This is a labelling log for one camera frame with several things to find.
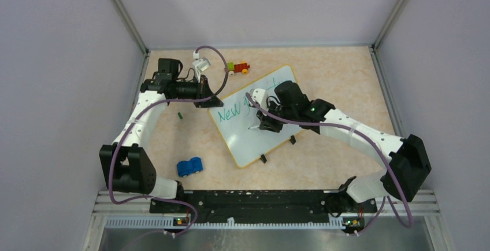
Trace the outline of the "yellow-framed whiteboard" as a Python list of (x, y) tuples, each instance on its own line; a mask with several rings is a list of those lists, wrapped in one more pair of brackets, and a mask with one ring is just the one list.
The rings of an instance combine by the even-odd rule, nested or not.
[(289, 65), (277, 68), (228, 95), (222, 100), (223, 107), (209, 109), (211, 119), (239, 168), (249, 166), (259, 160), (262, 154), (267, 155), (289, 141), (290, 136), (301, 132), (300, 127), (291, 124), (284, 125), (279, 133), (248, 129), (251, 126), (258, 126), (259, 120), (256, 117), (258, 110), (249, 106), (246, 93), (261, 88), (265, 89), (268, 95), (275, 95), (274, 89), (287, 80), (296, 81), (294, 71)]

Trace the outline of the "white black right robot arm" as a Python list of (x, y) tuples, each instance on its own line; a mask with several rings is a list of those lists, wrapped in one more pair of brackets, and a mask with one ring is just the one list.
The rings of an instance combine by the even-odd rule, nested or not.
[(260, 130), (278, 133), (285, 124), (297, 125), (344, 142), (377, 161), (380, 171), (350, 178), (340, 186), (339, 205), (347, 212), (378, 197), (411, 202), (432, 170), (420, 137), (404, 138), (369, 127), (323, 99), (309, 100), (290, 80), (280, 83), (273, 96), (255, 88), (247, 99), (258, 110)]

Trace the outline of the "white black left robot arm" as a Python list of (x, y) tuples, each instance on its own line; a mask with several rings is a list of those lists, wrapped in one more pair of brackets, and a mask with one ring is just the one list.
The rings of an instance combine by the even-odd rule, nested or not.
[(190, 100), (197, 108), (223, 106), (202, 73), (210, 66), (209, 60), (197, 58), (192, 66), (194, 77), (185, 81), (179, 77), (181, 61), (160, 58), (157, 71), (142, 83), (137, 104), (125, 127), (112, 144), (103, 145), (99, 151), (108, 188), (163, 198), (164, 206), (174, 213), (183, 209), (185, 196), (178, 192), (178, 181), (158, 176), (145, 149), (160, 115), (172, 101)]

